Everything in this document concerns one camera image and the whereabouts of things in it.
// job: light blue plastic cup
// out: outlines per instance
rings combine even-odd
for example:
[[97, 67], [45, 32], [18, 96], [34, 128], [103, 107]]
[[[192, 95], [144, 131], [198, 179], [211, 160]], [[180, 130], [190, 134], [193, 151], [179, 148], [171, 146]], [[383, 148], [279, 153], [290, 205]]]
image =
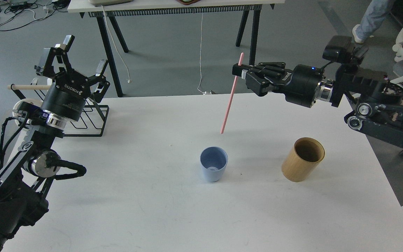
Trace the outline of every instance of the light blue plastic cup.
[[228, 155], [220, 147], [208, 147], [200, 154], [201, 170], [208, 182], [218, 181], [224, 174], [227, 163]]

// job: bamboo cup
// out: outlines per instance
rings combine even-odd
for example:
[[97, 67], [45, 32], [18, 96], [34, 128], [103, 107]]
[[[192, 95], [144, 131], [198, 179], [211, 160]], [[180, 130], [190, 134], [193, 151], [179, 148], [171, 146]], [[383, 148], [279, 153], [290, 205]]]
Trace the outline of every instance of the bamboo cup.
[[301, 182], [323, 160], [324, 148], [313, 138], [298, 139], [281, 166], [284, 176], [293, 182]]

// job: robotic hand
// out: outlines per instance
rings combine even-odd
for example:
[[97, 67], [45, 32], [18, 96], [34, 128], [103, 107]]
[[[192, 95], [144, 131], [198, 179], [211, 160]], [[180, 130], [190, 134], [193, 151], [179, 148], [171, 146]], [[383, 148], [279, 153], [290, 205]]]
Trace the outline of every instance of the robotic hand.
[[[51, 146], [55, 137], [64, 136], [67, 121], [80, 118], [85, 100], [89, 98], [93, 103], [101, 102], [110, 83], [103, 76], [107, 67], [105, 59], [91, 77], [85, 77], [71, 67], [67, 53], [73, 40], [74, 36], [68, 35], [62, 44], [43, 50], [40, 64], [35, 66], [35, 70], [37, 75], [51, 78], [53, 85], [41, 107], [22, 102], [16, 111], [17, 116], [12, 119], [21, 122], [16, 134], [22, 128], [27, 128], [28, 132], [18, 152], [5, 167], [3, 160], [8, 144], [0, 147], [0, 251], [6, 240], [13, 238], [21, 226], [34, 225], [48, 212], [46, 195], [54, 179], [72, 179], [86, 172], [80, 164], [61, 160]], [[55, 73], [52, 65], [54, 58], [61, 64], [58, 73]], [[90, 86], [96, 84], [96, 90], [91, 93]], [[76, 172], [56, 175], [61, 167]], [[23, 182], [21, 168], [38, 177], [32, 186]]]
[[324, 77], [324, 68], [299, 64], [294, 70], [284, 62], [235, 64], [232, 74], [241, 76], [258, 96], [283, 93], [287, 102], [312, 107], [317, 99], [338, 107], [345, 95], [355, 107], [344, 121], [355, 131], [403, 148], [403, 88], [390, 83], [386, 73], [360, 68], [368, 47], [356, 48], [351, 37], [334, 36], [323, 59], [340, 63], [335, 81]]

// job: white shoe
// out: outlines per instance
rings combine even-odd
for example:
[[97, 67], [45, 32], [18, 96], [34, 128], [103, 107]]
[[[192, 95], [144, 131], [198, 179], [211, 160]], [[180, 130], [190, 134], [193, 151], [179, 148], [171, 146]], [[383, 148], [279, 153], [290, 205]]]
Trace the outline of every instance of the white shoe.
[[362, 40], [361, 38], [359, 38], [359, 37], [357, 36], [357, 33], [356, 33], [357, 27], [359, 27], [359, 26], [360, 26], [359, 24], [356, 24], [356, 25], [353, 27], [353, 29], [352, 29], [352, 35], [354, 36], [354, 40], [355, 40], [356, 43], [358, 43], [358, 44], [363, 44], [363, 43], [365, 42], [365, 40]]

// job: pink stick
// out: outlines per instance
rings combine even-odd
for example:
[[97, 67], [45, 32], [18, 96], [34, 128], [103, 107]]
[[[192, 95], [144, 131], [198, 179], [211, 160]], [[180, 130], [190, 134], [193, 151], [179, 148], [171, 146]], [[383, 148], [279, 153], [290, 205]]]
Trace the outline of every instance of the pink stick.
[[[239, 65], [242, 65], [242, 61], [243, 61], [243, 53], [240, 53]], [[223, 123], [223, 125], [222, 125], [222, 129], [220, 130], [220, 134], [223, 134], [224, 131], [225, 131], [225, 126], [226, 126], [226, 124], [227, 124], [229, 109], [230, 109], [230, 107], [231, 107], [232, 97], [234, 96], [235, 85], [237, 84], [237, 78], [238, 78], [238, 76], [234, 76], [234, 82], [232, 83], [232, 89], [231, 89], [230, 100], [229, 100], [229, 102], [228, 102], [228, 108], [227, 108], [227, 112], [225, 113], [225, 119], [224, 119], [224, 123]]]

